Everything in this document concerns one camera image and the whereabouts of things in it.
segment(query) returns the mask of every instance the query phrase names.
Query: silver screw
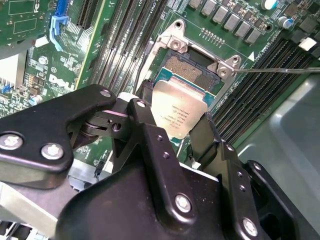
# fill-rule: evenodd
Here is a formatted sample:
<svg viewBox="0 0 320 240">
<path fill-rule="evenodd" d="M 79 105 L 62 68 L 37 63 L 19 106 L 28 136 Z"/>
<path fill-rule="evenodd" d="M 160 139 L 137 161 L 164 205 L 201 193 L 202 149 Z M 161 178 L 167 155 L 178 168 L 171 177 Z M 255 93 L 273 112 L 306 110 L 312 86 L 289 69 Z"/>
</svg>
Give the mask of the silver screw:
<svg viewBox="0 0 320 240">
<path fill-rule="evenodd" d="M 110 94 L 110 92 L 108 90 L 102 90 L 100 93 L 101 93 L 102 96 L 105 96 L 107 98 L 111 97 L 111 94 Z"/>
<path fill-rule="evenodd" d="M 234 149 L 232 148 L 231 145 L 227 144 L 226 147 L 227 147 L 230 151 L 234 151 Z"/>
<path fill-rule="evenodd" d="M 261 166 L 259 166 L 257 163 L 254 163 L 253 166 L 255 167 L 255 169 L 259 171 L 261 170 Z"/>
<path fill-rule="evenodd" d="M 185 196 L 178 194 L 175 196 L 175 204 L 178 209 L 183 213 L 188 213 L 191 211 L 191 203 Z"/>
<path fill-rule="evenodd" d="M 258 230 L 255 224 L 250 219 L 245 217 L 242 220 L 242 223 L 243 223 L 244 229 L 247 231 L 248 234 L 250 234 L 253 237 L 258 236 Z"/>
<path fill-rule="evenodd" d="M 232 59 L 232 62 L 233 62 L 234 64 L 237 64 L 237 63 L 239 62 L 239 58 L 234 57 L 234 58 Z"/>
<path fill-rule="evenodd" d="M 23 139 L 13 133 L 0 136 L 0 149 L 15 150 L 20 148 L 23 143 Z"/>
<path fill-rule="evenodd" d="M 64 155 L 64 150 L 57 143 L 49 143 L 41 148 L 41 154 L 46 159 L 58 160 Z"/>
<path fill-rule="evenodd" d="M 143 101 L 141 101 L 141 100 L 138 100 L 138 101 L 136 101 L 136 104 L 138 104 L 140 107 L 142 107 L 142 108 L 145 108 L 146 107 L 146 104 L 143 102 Z"/>
</svg>

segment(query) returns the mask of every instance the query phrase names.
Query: pcie slot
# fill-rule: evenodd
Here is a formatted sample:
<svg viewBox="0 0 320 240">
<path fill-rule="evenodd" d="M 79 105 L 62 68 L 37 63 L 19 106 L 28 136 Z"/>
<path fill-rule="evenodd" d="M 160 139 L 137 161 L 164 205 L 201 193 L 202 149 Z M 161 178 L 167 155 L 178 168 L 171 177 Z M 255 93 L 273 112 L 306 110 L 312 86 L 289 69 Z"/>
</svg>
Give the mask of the pcie slot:
<svg viewBox="0 0 320 240">
<path fill-rule="evenodd" d="M 86 30 L 90 28 L 94 18 L 98 0 L 82 0 L 80 13 L 78 15 L 76 25 Z"/>
</svg>

